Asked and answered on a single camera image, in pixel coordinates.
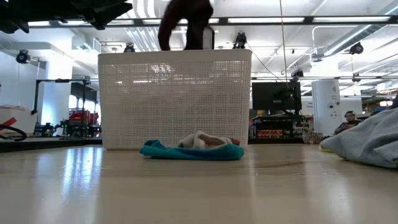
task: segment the table surface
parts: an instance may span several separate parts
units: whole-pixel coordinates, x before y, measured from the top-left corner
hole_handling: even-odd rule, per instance
[[[397,223],[398,172],[309,145],[231,162],[74,147],[0,154],[0,223]]]

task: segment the white pillar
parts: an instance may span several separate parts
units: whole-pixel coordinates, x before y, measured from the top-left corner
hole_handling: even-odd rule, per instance
[[[324,136],[334,134],[342,120],[338,80],[313,82],[312,101],[315,132]]]
[[[70,59],[55,58],[47,62],[45,79],[71,79],[73,64]],[[43,83],[42,105],[39,107],[39,121],[42,124],[57,125],[63,119],[69,119],[70,83]]]

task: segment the gray blanket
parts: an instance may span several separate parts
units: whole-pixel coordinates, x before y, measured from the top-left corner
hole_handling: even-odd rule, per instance
[[[398,108],[378,113],[320,145],[351,161],[398,168]]]

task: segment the basket mesh pattern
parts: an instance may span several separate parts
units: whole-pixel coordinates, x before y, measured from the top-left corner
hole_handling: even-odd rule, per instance
[[[99,56],[103,145],[166,146],[197,131],[247,146],[251,52],[210,50]]]

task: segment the crumpled sock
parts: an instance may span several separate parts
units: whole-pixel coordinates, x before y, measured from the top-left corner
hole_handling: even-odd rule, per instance
[[[227,144],[238,146],[240,142],[226,137],[211,136],[203,131],[190,134],[178,142],[178,146],[185,149],[217,149]]]

